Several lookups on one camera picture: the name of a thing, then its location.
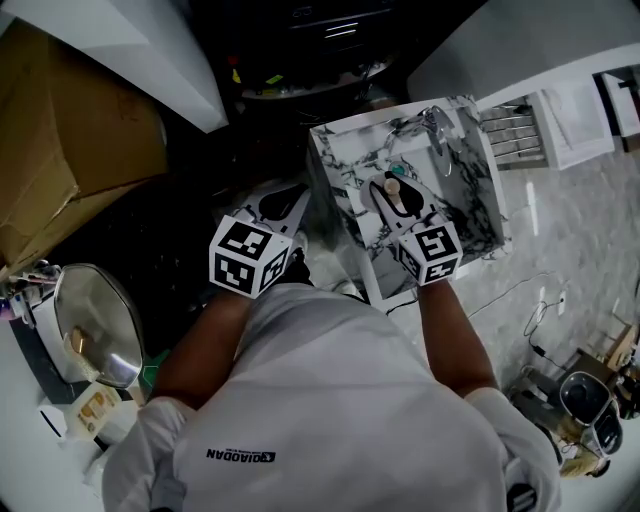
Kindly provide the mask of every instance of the white sneaker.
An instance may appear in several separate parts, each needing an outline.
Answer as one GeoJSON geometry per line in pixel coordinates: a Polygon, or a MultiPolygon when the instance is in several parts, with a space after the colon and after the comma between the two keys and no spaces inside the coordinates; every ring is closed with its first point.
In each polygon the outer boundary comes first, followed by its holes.
{"type": "Polygon", "coordinates": [[[296,231],[296,234],[293,236],[293,245],[291,246],[291,254],[293,254],[297,249],[302,249],[302,254],[305,257],[307,256],[307,251],[309,250],[309,237],[301,229],[296,231]]]}
{"type": "Polygon", "coordinates": [[[352,295],[364,301],[364,297],[360,294],[358,288],[356,288],[356,285],[353,284],[353,281],[351,281],[351,279],[340,281],[331,291],[334,293],[339,293],[341,295],[352,295]]]}

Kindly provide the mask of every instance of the kitchen counter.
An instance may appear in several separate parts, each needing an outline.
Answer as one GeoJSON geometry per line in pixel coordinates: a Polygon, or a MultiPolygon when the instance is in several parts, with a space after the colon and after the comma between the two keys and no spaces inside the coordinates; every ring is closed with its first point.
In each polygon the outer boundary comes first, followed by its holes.
{"type": "Polygon", "coordinates": [[[341,251],[346,256],[344,267],[375,307],[386,310],[407,302],[415,288],[413,278],[395,259],[388,227],[362,200],[362,185],[394,165],[425,185],[454,222],[464,252],[456,277],[511,251],[498,170],[470,97],[423,101],[350,117],[314,128],[311,139],[315,194],[337,207],[346,235],[342,239],[351,246],[348,254],[341,251]],[[407,122],[434,105],[447,113],[462,142],[460,154],[450,152],[448,177],[434,167],[426,131],[407,122]]]}

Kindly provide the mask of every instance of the electrical wire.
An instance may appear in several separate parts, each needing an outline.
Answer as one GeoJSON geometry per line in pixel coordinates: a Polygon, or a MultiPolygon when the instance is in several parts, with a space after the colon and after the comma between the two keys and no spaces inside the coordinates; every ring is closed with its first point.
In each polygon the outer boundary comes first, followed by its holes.
{"type": "Polygon", "coordinates": [[[637,299],[638,298],[638,292],[640,291],[640,276],[636,279],[636,287],[635,287],[635,292],[633,294],[633,296],[637,299]]]}
{"type": "Polygon", "coordinates": [[[568,443],[565,444],[562,448],[560,448],[560,453],[562,453],[563,455],[566,455],[567,453],[569,453],[571,451],[571,448],[573,448],[574,446],[578,446],[581,443],[568,443]]]}
{"type": "Polygon", "coordinates": [[[528,283],[529,281],[533,281],[534,279],[540,277],[540,276],[555,276],[557,275],[556,272],[554,272],[553,270],[548,271],[548,272],[539,272],[537,273],[535,276],[529,277],[528,279],[523,279],[522,281],[520,281],[519,283],[514,284],[511,288],[509,288],[507,291],[505,291],[503,294],[498,295],[495,299],[493,299],[490,302],[487,302],[484,306],[476,309],[473,313],[471,313],[470,315],[468,315],[469,318],[471,318],[474,315],[477,315],[478,313],[480,313],[480,311],[483,311],[485,309],[487,309],[489,306],[491,306],[492,304],[495,304],[496,302],[498,302],[500,299],[502,299],[504,296],[506,296],[509,292],[511,292],[512,290],[515,290],[518,286],[520,286],[521,284],[524,283],[528,283]]]}
{"type": "Polygon", "coordinates": [[[389,310],[387,310],[387,312],[385,313],[385,315],[389,316],[391,313],[393,313],[396,309],[398,308],[403,308],[405,306],[411,306],[411,304],[415,304],[416,302],[418,302],[418,297],[416,296],[415,299],[410,300],[409,302],[405,302],[404,304],[399,304],[389,310]]]}
{"type": "MultiPolygon", "coordinates": [[[[549,272],[539,272],[537,273],[535,276],[529,277],[527,279],[523,279],[522,281],[514,284],[511,288],[509,288],[508,290],[506,290],[504,293],[498,295],[495,299],[491,300],[490,302],[487,302],[484,306],[476,309],[473,313],[467,315],[467,318],[471,318],[474,315],[477,315],[478,313],[480,313],[480,311],[483,311],[485,309],[487,309],[489,306],[495,304],[496,302],[498,302],[500,299],[502,299],[503,297],[505,297],[509,292],[515,290],[518,286],[520,286],[521,284],[524,283],[528,283],[529,281],[533,281],[534,279],[540,277],[540,276],[555,276],[557,275],[556,272],[554,271],[549,271],[549,272]]],[[[404,304],[399,304],[398,306],[395,306],[391,309],[389,309],[385,314],[387,316],[389,316],[389,314],[393,311],[395,311],[398,308],[402,308],[404,306],[410,306],[411,304],[415,304],[418,301],[418,298],[416,296],[416,298],[414,300],[411,300],[409,302],[405,302],[404,304]]]]}
{"type": "Polygon", "coordinates": [[[561,370],[566,371],[567,369],[564,366],[559,365],[553,359],[551,359],[550,357],[547,357],[547,351],[546,350],[544,350],[540,345],[534,345],[533,342],[531,341],[531,338],[533,337],[533,334],[538,329],[538,326],[542,323],[542,320],[544,319],[544,315],[547,313],[547,310],[550,307],[557,306],[558,304],[561,304],[563,302],[564,302],[564,299],[560,299],[558,302],[552,302],[550,304],[548,304],[547,302],[545,302],[543,300],[538,302],[538,304],[536,305],[536,308],[533,310],[533,313],[531,313],[531,317],[529,318],[529,321],[527,322],[527,325],[525,325],[525,327],[524,327],[524,331],[522,332],[522,335],[525,338],[527,338],[527,342],[529,343],[529,346],[533,349],[533,351],[538,356],[542,357],[543,359],[546,359],[547,361],[552,363],[554,366],[560,368],[561,370]],[[536,318],[535,324],[534,324],[533,328],[530,329],[529,327],[530,327],[531,322],[533,321],[534,317],[536,318]]]}

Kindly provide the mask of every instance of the tile floor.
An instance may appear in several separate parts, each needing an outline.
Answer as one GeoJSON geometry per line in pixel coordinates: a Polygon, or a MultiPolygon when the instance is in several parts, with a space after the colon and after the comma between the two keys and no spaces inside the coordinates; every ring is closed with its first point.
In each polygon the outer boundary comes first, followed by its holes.
{"type": "MultiPolygon", "coordinates": [[[[632,321],[640,312],[640,153],[621,150],[556,172],[531,169],[500,174],[514,237],[513,252],[453,286],[483,340],[503,388],[524,364],[549,374],[523,336],[542,297],[566,292],[565,311],[550,307],[533,341],[564,363],[579,346],[603,347],[616,329],[611,313],[632,321]]],[[[317,286],[343,278],[335,258],[312,241],[308,263],[317,286]]],[[[391,313],[422,344],[417,305],[391,313]]]]}

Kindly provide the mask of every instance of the white box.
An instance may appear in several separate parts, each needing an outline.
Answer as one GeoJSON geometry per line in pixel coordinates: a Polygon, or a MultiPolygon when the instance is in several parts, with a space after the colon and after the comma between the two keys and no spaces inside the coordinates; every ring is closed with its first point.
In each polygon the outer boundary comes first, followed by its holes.
{"type": "Polygon", "coordinates": [[[209,280],[255,299],[282,274],[293,240],[225,215],[209,245],[209,280]]]}
{"type": "Polygon", "coordinates": [[[614,150],[609,121],[591,75],[528,97],[549,169],[561,171],[614,150]]]}
{"type": "Polygon", "coordinates": [[[422,286],[453,275],[462,260],[462,246],[453,222],[425,227],[398,238],[397,258],[422,286]]]}

